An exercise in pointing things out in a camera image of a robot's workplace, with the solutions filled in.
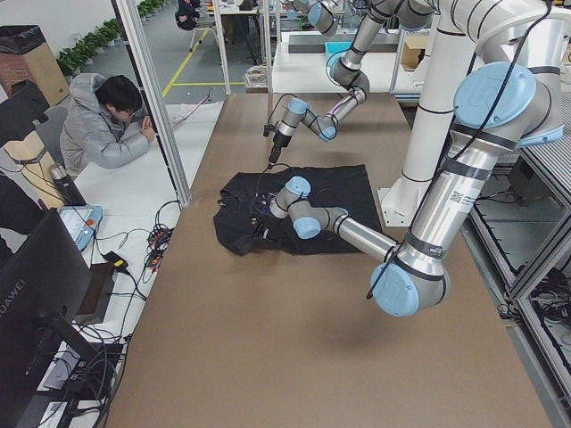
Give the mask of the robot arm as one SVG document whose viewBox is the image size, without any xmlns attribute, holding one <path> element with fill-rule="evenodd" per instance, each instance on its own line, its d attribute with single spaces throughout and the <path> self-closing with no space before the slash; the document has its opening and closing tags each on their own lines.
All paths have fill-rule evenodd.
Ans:
<svg viewBox="0 0 571 428">
<path fill-rule="evenodd" d="M 570 12 L 549 1 L 372 1 L 350 47 L 329 77 L 346 94 L 317 114 L 294 98 L 267 125 L 275 165 L 303 125 L 333 139 L 342 120 L 370 93 L 361 64 L 385 22 L 430 28 L 429 66 L 401 177 L 381 202 L 385 219 L 408 228 L 401 241 L 357 222 L 344 209 L 310 204 L 310 184 L 293 177 L 271 199 L 270 213 L 289 218 L 302 239 L 330 231 L 377 259 L 369 298 L 407 317 L 443 301 L 450 290 L 444 260 L 501 155 L 559 140 L 560 65 Z"/>
<path fill-rule="evenodd" d="M 337 134 L 337 126 L 370 94 L 369 79 L 361 70 L 361 63 L 385 22 L 395 16 L 408 30 L 419 30 L 432 19 L 434 9 L 419 1 L 370 1 L 349 48 L 329 60 L 328 76 L 347 91 L 327 114 L 318 115 L 304 100 L 294 97 L 285 108 L 281 120 L 264 126 L 264 135 L 274 133 L 269 166 L 278 164 L 281 150 L 289 145 L 295 130 L 305 125 L 320 139 L 328 142 Z"/>
</svg>

